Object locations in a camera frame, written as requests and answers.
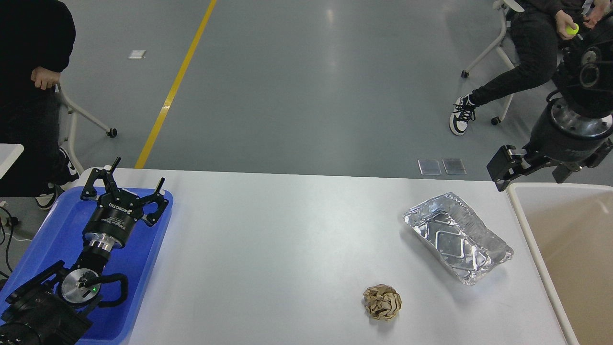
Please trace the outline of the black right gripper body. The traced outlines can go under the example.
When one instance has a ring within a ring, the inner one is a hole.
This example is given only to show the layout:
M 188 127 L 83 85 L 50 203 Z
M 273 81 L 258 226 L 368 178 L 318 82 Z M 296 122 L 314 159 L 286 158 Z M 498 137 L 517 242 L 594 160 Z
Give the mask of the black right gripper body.
M 578 147 L 554 143 L 551 140 L 540 144 L 528 142 L 524 149 L 527 151 L 525 161 L 535 170 L 560 164 L 595 168 L 611 153 L 612 140 L 588 140 L 580 142 Z

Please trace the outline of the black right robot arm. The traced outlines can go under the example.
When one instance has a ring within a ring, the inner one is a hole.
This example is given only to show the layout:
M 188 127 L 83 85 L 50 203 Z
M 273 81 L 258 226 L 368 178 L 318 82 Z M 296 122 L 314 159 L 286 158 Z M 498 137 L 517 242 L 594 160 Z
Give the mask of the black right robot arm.
M 563 183 L 583 168 L 595 168 L 612 151 L 612 36 L 608 13 L 563 50 L 553 76 L 561 97 L 547 96 L 547 106 L 523 148 L 501 146 L 488 162 L 499 191 L 521 175 L 547 167 L 554 167 L 556 183 Z

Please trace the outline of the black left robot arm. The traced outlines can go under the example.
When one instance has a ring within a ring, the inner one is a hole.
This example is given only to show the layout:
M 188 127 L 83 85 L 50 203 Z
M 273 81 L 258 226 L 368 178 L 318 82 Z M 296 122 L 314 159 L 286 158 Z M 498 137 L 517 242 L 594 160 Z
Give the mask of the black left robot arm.
M 169 224 L 163 189 L 120 188 L 119 161 L 55 202 L 1 291 L 3 345 L 118 345 Z

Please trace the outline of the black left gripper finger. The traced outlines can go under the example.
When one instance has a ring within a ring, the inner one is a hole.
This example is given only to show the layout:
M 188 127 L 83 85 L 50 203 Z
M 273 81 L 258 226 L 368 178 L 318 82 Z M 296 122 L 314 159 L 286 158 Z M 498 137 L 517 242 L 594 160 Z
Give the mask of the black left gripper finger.
M 154 192 L 140 198 L 140 219 L 143 220 L 148 227 L 153 227 L 156 225 L 169 205 L 169 200 L 166 199 L 165 191 L 162 188 L 165 181 L 166 179 L 164 177 L 160 178 Z M 146 213 L 145 210 L 149 205 L 156 205 L 156 209 Z
M 100 197 L 98 192 L 96 192 L 94 183 L 95 181 L 101 180 L 103 186 L 105 188 L 106 194 L 111 194 L 114 198 L 120 196 L 120 189 L 117 186 L 116 181 L 114 180 L 113 173 L 116 170 L 118 164 L 120 164 L 121 157 L 117 157 L 113 164 L 110 167 L 104 167 L 101 170 L 96 168 L 92 169 L 88 179 L 86 180 L 85 185 L 83 186 L 83 190 L 80 194 L 81 200 L 93 200 Z

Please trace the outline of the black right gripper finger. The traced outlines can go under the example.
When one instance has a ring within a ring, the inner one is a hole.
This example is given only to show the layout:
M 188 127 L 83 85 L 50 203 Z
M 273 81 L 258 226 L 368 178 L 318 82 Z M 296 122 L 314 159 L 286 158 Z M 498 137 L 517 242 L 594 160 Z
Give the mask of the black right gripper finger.
M 551 159 L 539 151 L 504 145 L 488 162 L 487 169 L 497 190 L 503 192 L 515 179 L 550 165 Z
M 564 183 L 573 173 L 580 172 L 582 170 L 582 166 L 577 163 L 560 163 L 553 170 L 552 176 L 556 183 L 562 184 Z

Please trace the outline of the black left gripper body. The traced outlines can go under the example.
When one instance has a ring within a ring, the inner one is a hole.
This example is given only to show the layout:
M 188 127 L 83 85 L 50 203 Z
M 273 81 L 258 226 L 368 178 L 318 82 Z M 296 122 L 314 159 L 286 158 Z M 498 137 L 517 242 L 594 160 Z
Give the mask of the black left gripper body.
M 140 196 L 122 188 L 119 196 L 105 193 L 96 201 L 96 209 L 83 230 L 83 242 L 106 241 L 113 248 L 125 247 L 136 221 L 144 214 L 143 206 L 138 204 Z

